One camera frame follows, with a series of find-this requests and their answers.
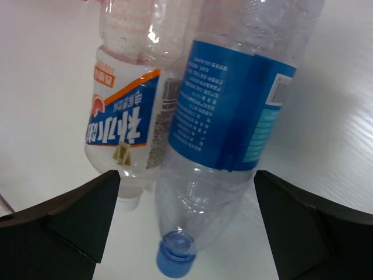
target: white surface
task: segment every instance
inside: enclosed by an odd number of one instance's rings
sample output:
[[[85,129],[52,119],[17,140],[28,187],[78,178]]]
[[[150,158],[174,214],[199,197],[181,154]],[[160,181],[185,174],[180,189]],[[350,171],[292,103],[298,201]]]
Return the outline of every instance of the white surface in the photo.
[[[16,211],[97,176],[83,152],[98,37],[78,0],[0,1],[0,193]],[[373,213],[373,2],[326,0],[260,167]],[[99,279],[165,279],[152,195],[116,211]],[[277,280],[255,191],[188,279]]]

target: bottle cap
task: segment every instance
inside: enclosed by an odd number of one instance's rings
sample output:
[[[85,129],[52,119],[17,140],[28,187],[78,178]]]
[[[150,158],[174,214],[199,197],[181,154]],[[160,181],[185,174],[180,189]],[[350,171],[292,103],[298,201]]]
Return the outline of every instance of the bottle cap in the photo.
[[[160,272],[170,278],[181,278],[188,274],[196,258],[189,254],[194,240],[181,232],[170,232],[159,243],[157,266]]]
[[[124,187],[120,185],[117,205],[124,211],[135,210],[139,206],[143,191],[141,187]]]

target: bottle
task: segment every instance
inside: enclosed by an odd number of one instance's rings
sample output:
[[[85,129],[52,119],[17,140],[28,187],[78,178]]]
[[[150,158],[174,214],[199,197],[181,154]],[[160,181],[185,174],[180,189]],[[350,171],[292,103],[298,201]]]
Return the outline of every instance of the bottle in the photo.
[[[119,171],[118,202],[127,210],[135,209],[143,189],[155,183],[181,86],[171,66],[181,60],[180,41],[192,5],[189,0],[173,6],[167,2],[101,2],[103,44],[96,53],[85,152],[100,173]],[[170,34],[163,22],[177,24],[177,33]],[[167,46],[165,56],[163,47],[151,47],[160,42]]]
[[[164,275],[186,275],[238,211],[322,7],[205,1],[156,184]]]

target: barcode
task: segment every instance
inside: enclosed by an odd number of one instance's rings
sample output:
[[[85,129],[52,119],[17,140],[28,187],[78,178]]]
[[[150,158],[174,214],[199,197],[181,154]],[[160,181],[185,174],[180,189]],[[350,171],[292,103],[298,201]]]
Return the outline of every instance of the barcode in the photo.
[[[170,132],[177,97],[181,88],[181,81],[167,79],[164,85],[162,111],[157,115],[152,145],[146,168],[154,168],[162,163],[167,149],[167,138]]]
[[[281,106],[286,97],[286,89],[291,81],[291,78],[281,74],[277,74],[275,81],[270,90],[266,104]]]

